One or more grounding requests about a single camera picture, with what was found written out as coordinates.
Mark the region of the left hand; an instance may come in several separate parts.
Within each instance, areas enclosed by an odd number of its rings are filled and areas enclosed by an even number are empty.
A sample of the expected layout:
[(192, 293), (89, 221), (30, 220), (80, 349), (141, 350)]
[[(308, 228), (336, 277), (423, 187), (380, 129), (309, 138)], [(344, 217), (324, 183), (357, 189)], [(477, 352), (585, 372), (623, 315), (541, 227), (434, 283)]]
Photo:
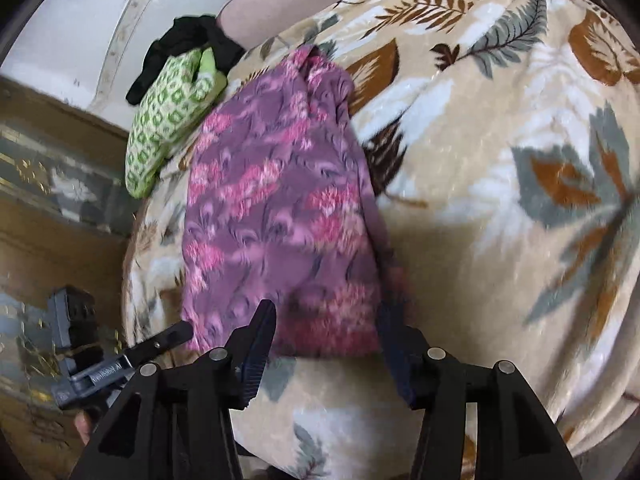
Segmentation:
[(79, 411), (74, 418), (74, 425), (83, 445), (87, 445), (91, 439), (94, 423), (85, 411)]

